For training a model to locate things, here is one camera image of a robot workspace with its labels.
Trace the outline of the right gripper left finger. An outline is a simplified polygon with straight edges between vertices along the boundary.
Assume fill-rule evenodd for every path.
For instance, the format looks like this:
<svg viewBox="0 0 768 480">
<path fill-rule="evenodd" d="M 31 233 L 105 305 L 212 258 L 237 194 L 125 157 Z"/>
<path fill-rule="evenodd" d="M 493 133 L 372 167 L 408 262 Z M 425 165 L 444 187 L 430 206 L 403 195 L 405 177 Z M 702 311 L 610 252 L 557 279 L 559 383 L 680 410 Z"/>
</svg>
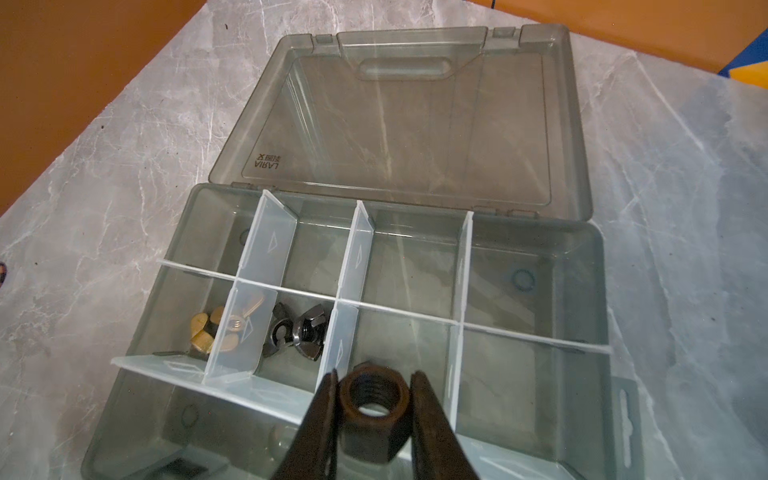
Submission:
<svg viewBox="0 0 768 480">
<path fill-rule="evenodd" d="M 323 376 L 295 438 L 272 479 L 335 479 L 338 390 L 336 370 Z"/>
</svg>

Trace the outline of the brass wing nut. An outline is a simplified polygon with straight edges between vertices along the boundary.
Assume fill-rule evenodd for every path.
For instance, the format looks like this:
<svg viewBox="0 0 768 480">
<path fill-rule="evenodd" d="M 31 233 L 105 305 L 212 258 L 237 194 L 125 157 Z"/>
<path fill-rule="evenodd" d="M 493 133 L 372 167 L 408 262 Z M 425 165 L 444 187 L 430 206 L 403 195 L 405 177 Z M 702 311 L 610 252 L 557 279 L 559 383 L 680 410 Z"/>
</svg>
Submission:
<svg viewBox="0 0 768 480">
<path fill-rule="evenodd" d="M 224 307 L 219 306 L 211 313 L 200 312 L 190 320 L 190 345 L 193 353 L 209 355 L 223 319 Z M 221 351 L 233 351 L 240 343 L 240 332 L 244 328 L 242 316 L 233 315 L 226 328 Z"/>
<path fill-rule="evenodd" d="M 261 307 L 264 299 L 263 293 L 254 293 L 246 298 L 244 305 L 229 300 L 222 317 L 222 324 L 225 326 L 226 333 L 247 338 L 253 332 L 251 316 Z"/>
</svg>

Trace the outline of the black wing nut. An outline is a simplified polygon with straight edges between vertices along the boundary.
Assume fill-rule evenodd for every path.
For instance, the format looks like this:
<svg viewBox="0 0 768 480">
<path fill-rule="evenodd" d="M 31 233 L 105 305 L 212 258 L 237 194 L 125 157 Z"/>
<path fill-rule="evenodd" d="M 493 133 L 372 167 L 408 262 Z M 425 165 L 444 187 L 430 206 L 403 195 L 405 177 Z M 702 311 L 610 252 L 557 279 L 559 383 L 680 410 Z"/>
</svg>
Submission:
<svg viewBox="0 0 768 480">
<path fill-rule="evenodd" d="M 269 358 L 280 350 L 293 345 L 294 315 L 289 307 L 277 302 L 272 311 L 272 319 L 262 348 L 262 357 Z"/>
<path fill-rule="evenodd" d="M 305 358 L 317 361 L 322 355 L 329 315 L 318 304 L 299 315 L 294 322 L 293 346 Z"/>
</svg>

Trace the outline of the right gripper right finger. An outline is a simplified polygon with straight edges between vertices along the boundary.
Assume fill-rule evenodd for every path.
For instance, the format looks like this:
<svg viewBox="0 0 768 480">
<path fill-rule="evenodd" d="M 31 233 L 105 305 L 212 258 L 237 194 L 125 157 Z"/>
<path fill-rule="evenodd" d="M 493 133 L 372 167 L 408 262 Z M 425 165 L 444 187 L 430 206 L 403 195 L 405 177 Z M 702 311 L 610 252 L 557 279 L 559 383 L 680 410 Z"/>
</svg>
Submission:
<svg viewBox="0 0 768 480">
<path fill-rule="evenodd" d="M 426 376 L 410 381 L 411 451 L 415 479 L 474 479 L 479 476 L 465 455 Z"/>
</svg>

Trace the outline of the black hex nut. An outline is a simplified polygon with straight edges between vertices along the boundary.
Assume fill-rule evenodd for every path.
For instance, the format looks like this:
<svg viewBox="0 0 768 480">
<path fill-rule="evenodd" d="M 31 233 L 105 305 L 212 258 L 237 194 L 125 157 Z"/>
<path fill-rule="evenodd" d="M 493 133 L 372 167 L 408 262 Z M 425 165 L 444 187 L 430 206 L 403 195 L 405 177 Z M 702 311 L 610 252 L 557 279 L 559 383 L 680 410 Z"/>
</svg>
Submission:
<svg viewBox="0 0 768 480">
<path fill-rule="evenodd" d="M 411 393 L 403 376 L 370 362 L 357 366 L 339 385 L 339 444 L 356 460 L 386 464 L 412 432 Z"/>
</svg>

